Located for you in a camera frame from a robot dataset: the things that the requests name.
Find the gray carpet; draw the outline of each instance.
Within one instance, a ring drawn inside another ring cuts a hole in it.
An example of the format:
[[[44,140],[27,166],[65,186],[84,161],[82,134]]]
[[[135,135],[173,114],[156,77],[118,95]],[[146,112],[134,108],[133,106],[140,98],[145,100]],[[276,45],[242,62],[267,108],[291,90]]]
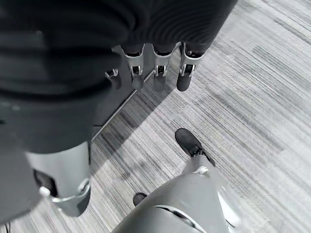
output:
[[[242,232],[310,232],[310,12],[309,0],[241,0],[188,91],[175,89],[176,52],[165,91],[148,81],[95,140],[88,210],[69,218],[43,201],[13,232],[110,232],[135,192],[181,172],[180,127],[215,159],[243,209]]]

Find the silver metal joint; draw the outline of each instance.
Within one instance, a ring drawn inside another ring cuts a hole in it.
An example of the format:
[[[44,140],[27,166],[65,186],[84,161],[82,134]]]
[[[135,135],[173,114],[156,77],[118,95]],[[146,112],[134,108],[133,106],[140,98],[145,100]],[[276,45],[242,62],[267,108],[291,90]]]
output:
[[[168,67],[171,63],[171,56],[172,53],[168,55],[159,55],[156,53],[155,48],[153,46],[153,52],[155,57],[155,76],[158,76],[159,74],[162,74],[163,77],[166,76]]]
[[[107,71],[105,72],[105,75],[107,78],[110,78],[110,77],[117,77],[118,75],[118,70],[117,69],[112,69],[110,71]]]
[[[202,59],[203,55],[199,57],[189,57],[186,54],[186,44],[183,46],[183,52],[181,54],[181,61],[180,61],[180,75],[184,76],[185,73],[189,74],[189,77],[192,77],[194,71],[196,70],[197,66],[200,63],[200,60]]]
[[[143,67],[144,67],[144,47],[142,47],[142,52],[138,56],[129,56],[124,51],[124,56],[127,59],[128,66],[130,68],[132,76],[134,75],[142,75]]]
[[[68,216],[80,216],[91,193],[88,142],[68,150],[37,154],[26,152],[39,192]]]

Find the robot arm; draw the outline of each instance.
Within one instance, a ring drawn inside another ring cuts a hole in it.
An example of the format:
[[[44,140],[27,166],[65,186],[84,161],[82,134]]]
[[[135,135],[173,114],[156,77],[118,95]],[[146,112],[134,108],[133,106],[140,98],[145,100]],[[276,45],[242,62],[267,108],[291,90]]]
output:
[[[182,41],[177,88],[185,91],[235,3],[2,1],[0,115],[25,148],[41,194],[69,216],[87,207],[92,121],[121,62],[111,48],[121,45],[140,89],[143,45],[152,43],[161,91]]]

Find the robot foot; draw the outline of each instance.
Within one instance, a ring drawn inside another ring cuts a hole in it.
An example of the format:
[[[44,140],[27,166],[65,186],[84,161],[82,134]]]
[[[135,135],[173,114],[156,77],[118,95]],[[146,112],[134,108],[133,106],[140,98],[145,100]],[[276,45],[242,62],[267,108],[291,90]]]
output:
[[[215,161],[206,153],[199,139],[189,130],[183,128],[177,130],[175,132],[175,139],[187,155],[190,157],[194,157],[198,154],[205,155],[210,163],[215,166]]]
[[[135,196],[133,197],[133,204],[137,206],[139,203],[142,202],[142,200],[145,199],[147,195],[144,193],[136,193]]]

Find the metal rod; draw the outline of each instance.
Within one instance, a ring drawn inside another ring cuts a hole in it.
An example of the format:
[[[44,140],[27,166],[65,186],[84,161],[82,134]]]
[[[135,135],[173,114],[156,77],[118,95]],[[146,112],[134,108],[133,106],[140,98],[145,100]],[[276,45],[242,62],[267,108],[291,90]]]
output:
[[[151,75],[154,73],[154,70],[150,71],[150,73],[145,77],[144,82],[148,80],[148,78],[151,77]],[[136,94],[137,90],[134,90],[126,99],[123,101],[123,103],[116,109],[116,111],[109,117],[109,119],[105,122],[105,124],[99,129],[99,131],[93,136],[92,141],[95,140],[95,138],[103,131],[103,129],[110,123],[110,121],[115,117],[116,114],[119,113],[119,111],[126,105],[126,103]]]

